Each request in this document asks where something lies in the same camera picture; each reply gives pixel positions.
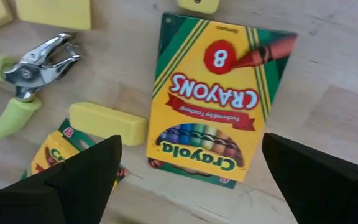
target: blue crayon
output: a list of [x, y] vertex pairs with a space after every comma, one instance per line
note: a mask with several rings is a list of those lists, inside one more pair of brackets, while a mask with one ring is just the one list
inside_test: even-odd
[[178, 144], [179, 143], [179, 129], [180, 125], [174, 126], [168, 129], [167, 141], [170, 143]]
[[190, 144], [190, 133], [193, 130], [193, 124], [183, 124], [179, 130], [179, 144], [189, 145]]

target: orange crayon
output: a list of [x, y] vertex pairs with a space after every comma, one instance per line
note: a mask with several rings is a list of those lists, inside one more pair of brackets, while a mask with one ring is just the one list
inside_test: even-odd
[[221, 131], [218, 131], [216, 134], [215, 144], [212, 147], [211, 151], [216, 154], [223, 155], [224, 150], [226, 148], [226, 141], [229, 139], [229, 136], [224, 134]]
[[233, 63], [232, 68], [256, 67], [272, 60], [278, 60], [291, 54], [296, 41], [292, 35], [270, 45], [258, 47]]

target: cardboard box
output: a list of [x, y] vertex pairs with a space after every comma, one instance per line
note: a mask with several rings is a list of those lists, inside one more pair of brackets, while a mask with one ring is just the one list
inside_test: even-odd
[[[42, 172], [59, 162], [64, 162], [71, 156], [77, 155], [95, 144], [96, 142], [88, 135], [73, 129], [69, 120], [66, 119], [60, 125], [58, 131], [47, 137], [22, 179]], [[120, 166], [114, 188], [128, 173], [128, 170]]]
[[295, 40], [164, 14], [147, 157], [242, 182]]

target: wooden surface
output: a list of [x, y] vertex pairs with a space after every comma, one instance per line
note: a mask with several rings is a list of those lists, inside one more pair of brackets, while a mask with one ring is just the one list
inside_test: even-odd
[[[174, 0], [94, 1], [92, 10], [94, 30], [79, 36], [85, 58], [40, 91], [44, 107], [0, 142], [0, 188], [19, 179], [74, 102], [149, 117], [160, 17], [183, 11]], [[358, 1], [223, 0], [207, 18], [299, 33], [267, 130], [358, 164]], [[0, 55], [20, 57], [61, 31], [15, 21], [0, 28]], [[13, 92], [0, 83], [0, 113]], [[234, 190], [150, 169], [144, 147], [126, 147], [122, 163], [132, 174], [112, 193], [106, 222], [296, 223], [260, 149]]]

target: crayola crayon box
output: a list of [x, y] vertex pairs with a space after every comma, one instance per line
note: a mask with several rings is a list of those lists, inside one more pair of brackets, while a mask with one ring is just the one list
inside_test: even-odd
[[[95, 141], [88, 135], [73, 129], [69, 120], [65, 119], [58, 131], [48, 135], [22, 179], [48, 169], [59, 162], [64, 162], [65, 159], [77, 155], [95, 144]], [[128, 170], [120, 166], [114, 188], [127, 174]]]
[[290, 32], [165, 13], [150, 165], [242, 182], [295, 41]]

